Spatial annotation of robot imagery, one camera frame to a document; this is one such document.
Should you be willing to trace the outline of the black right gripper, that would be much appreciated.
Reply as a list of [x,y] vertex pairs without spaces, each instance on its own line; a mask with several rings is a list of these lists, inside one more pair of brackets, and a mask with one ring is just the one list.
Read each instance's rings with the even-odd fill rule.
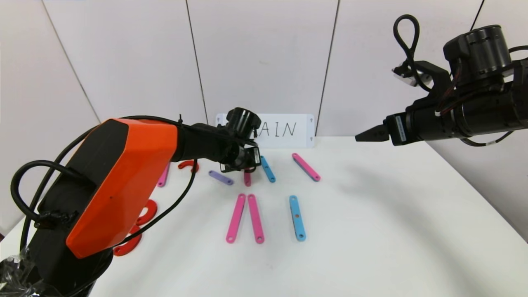
[[358,142],[391,141],[394,146],[407,145],[419,141],[450,139],[455,136],[455,124],[448,116],[436,116],[434,107],[411,108],[394,113],[384,120],[384,124],[374,126],[355,135]]

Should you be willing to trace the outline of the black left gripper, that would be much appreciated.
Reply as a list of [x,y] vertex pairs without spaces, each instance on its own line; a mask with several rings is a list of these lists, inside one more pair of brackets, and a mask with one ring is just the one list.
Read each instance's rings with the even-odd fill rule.
[[238,147],[238,152],[234,160],[236,170],[244,170],[244,173],[253,173],[256,167],[262,164],[259,147]]

